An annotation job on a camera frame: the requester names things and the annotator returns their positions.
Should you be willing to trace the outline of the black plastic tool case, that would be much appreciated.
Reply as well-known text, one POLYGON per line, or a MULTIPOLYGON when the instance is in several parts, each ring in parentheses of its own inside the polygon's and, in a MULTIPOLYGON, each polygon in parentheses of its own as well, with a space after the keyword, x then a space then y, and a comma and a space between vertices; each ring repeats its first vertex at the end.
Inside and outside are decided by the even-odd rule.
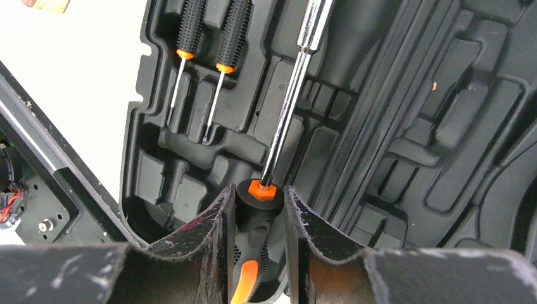
MULTIPOLYGON (((212 64, 230 1, 208 1, 177 77, 184 1, 149 1, 124 141, 122 217, 148 245, 258 177, 305 1, 253 1, 212 140, 212 64)), ((274 174, 374 248, 508 248, 536 263, 536 2, 336 1, 274 174)))

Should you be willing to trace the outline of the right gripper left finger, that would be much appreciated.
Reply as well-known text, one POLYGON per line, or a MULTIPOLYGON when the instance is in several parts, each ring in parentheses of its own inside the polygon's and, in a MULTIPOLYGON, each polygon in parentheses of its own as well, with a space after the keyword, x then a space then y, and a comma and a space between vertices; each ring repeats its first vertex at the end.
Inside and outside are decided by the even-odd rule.
POLYGON ((2 303, 228 303, 235 186, 145 249, 130 243, 1 247, 2 303))

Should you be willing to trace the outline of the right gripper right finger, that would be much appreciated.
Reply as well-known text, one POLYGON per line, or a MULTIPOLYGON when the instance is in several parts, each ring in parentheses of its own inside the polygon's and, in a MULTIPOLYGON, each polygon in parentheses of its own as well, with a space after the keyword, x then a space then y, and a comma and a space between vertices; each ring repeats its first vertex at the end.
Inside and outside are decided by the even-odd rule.
POLYGON ((291 303, 535 303, 536 268, 510 250, 362 246, 284 188, 291 303))

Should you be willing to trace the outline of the small orange bit driver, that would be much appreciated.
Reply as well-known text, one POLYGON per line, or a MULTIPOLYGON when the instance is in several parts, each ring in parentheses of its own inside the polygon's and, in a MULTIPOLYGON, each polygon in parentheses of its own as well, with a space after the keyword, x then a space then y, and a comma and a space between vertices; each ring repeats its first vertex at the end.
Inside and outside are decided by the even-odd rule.
POLYGON ((205 14, 206 1, 204 0, 187 0, 182 10, 182 19, 180 21, 179 33, 177 38, 176 54, 180 58, 179 68, 174 84, 172 98, 170 100, 170 109, 167 117, 167 126, 172 123, 176 99, 179 90, 180 78, 182 77, 186 62, 195 57, 198 50, 198 44, 201 37, 201 27, 205 14))

